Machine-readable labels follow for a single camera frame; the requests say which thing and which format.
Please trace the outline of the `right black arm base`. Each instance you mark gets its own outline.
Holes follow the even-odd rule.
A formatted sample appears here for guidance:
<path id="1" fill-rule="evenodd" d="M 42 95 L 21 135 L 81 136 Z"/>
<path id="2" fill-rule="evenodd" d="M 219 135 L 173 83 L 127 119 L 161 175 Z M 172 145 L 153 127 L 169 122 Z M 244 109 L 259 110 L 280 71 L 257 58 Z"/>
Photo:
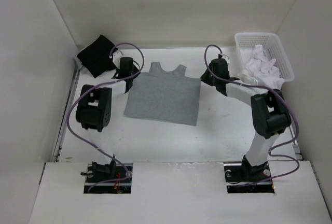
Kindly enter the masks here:
<path id="1" fill-rule="evenodd" d="M 225 163 L 224 174 L 228 193 L 275 193 L 268 162 L 251 166 L 243 156 L 240 163 Z"/>

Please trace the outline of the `grey tank top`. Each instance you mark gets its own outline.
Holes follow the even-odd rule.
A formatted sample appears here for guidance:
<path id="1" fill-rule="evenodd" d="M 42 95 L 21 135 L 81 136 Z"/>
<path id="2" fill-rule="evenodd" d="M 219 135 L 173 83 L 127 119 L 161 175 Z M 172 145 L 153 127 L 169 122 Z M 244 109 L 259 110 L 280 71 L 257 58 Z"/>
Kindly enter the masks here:
<path id="1" fill-rule="evenodd" d="M 151 62 L 149 71 L 134 80 L 124 115 L 196 126 L 201 80 L 185 76 L 186 69 L 180 64 L 165 71 L 159 62 Z"/>

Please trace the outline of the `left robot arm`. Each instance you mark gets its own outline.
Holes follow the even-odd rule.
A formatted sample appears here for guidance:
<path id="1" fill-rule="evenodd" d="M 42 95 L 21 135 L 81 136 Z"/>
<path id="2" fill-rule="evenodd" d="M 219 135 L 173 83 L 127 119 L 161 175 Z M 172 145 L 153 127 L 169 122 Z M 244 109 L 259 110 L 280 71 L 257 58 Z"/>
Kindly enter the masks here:
<path id="1" fill-rule="evenodd" d="M 83 85 L 77 100 L 75 119 L 85 130 L 102 132 L 111 120 L 112 99 L 126 94 L 140 74 L 140 67 L 132 57 L 122 57 L 115 69 L 113 81 L 94 85 Z"/>

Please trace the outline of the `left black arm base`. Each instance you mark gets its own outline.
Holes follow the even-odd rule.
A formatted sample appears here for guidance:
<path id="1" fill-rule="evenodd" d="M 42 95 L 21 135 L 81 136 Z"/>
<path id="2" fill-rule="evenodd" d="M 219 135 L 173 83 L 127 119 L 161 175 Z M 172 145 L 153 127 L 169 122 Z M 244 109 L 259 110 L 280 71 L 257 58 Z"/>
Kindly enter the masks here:
<path id="1" fill-rule="evenodd" d="M 85 194 L 130 194 L 132 188 L 133 164 L 88 164 L 80 175 L 85 178 Z"/>

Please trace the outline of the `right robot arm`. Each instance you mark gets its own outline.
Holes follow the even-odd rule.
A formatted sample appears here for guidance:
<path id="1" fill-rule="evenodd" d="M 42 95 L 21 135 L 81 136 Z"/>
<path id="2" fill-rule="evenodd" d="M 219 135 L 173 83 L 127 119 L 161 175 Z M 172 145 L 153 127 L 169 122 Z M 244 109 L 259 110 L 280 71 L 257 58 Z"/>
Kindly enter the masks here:
<path id="1" fill-rule="evenodd" d="M 267 169 L 268 151 L 291 124 L 290 114 L 280 101 L 283 98 L 281 91 L 243 85 L 240 79 L 230 77 L 228 63 L 221 57 L 210 62 L 201 81 L 215 87 L 224 96 L 251 107 L 255 135 L 240 168 L 231 172 L 246 180 L 262 175 Z"/>

